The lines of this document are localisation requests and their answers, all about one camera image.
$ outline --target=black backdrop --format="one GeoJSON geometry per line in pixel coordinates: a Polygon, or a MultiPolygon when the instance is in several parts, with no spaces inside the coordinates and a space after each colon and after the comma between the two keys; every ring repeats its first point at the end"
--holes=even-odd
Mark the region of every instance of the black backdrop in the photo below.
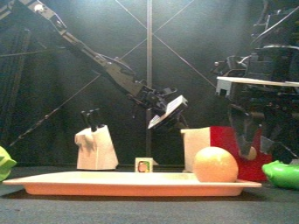
{"type": "MultiPolygon", "coordinates": [[[[60,15],[69,33],[96,52],[124,57],[136,78],[145,79],[147,1],[42,2],[60,15]]],[[[153,86],[179,89],[177,95],[188,100],[183,115],[192,129],[229,125],[228,103],[215,96],[216,76],[209,70],[215,61],[249,54],[249,34],[261,10],[257,0],[153,0],[153,86]]],[[[32,38],[29,51],[40,49],[32,38]]],[[[133,103],[105,78],[99,78],[13,147],[6,146],[95,77],[66,51],[26,56],[9,137],[1,143],[20,164],[76,164],[73,136],[85,128],[80,111],[95,108],[100,108],[101,122],[109,128],[119,163],[132,164],[135,157],[145,156],[145,111],[140,108],[132,119],[133,103]]],[[[183,164],[177,130],[155,132],[152,143],[159,164],[183,164]]]]}

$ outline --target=plastic egg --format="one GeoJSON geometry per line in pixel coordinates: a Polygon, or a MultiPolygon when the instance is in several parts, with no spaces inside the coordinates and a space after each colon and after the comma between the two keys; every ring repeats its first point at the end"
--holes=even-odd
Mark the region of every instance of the plastic egg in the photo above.
{"type": "Polygon", "coordinates": [[[207,147],[195,155],[192,172],[200,182],[236,182],[237,161],[224,149],[207,147]]]}

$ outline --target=metal pole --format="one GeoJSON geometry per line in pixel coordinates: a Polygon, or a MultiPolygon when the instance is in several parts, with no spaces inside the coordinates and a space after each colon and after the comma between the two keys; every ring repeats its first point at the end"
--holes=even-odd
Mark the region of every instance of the metal pole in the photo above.
{"type": "MultiPolygon", "coordinates": [[[[153,59],[153,1],[147,0],[147,86],[151,88],[152,81],[152,59],[153,59]]],[[[145,111],[145,125],[152,119],[152,112],[145,111]]],[[[145,129],[145,156],[152,156],[152,131],[145,129]]]]}

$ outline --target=red object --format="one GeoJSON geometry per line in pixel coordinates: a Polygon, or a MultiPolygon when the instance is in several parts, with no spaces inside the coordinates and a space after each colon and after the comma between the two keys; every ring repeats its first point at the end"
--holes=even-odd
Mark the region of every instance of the red object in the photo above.
{"type": "Polygon", "coordinates": [[[271,155],[260,152],[260,130],[256,132],[252,146],[256,148],[256,159],[247,161],[239,157],[239,147],[235,139],[233,129],[231,127],[209,127],[209,146],[217,146],[225,149],[237,161],[237,178],[249,181],[267,180],[261,171],[261,166],[272,162],[271,155]]]}

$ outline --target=green toy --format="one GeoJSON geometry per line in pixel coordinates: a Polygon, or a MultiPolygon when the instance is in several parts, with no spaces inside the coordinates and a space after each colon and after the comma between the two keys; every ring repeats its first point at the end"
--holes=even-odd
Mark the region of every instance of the green toy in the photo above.
{"type": "Polygon", "coordinates": [[[299,164],[283,164],[275,161],[264,164],[261,170],[275,186],[299,190],[299,164]]]}
{"type": "Polygon", "coordinates": [[[0,146],[0,181],[5,180],[16,162],[12,160],[5,149],[0,146]]]}

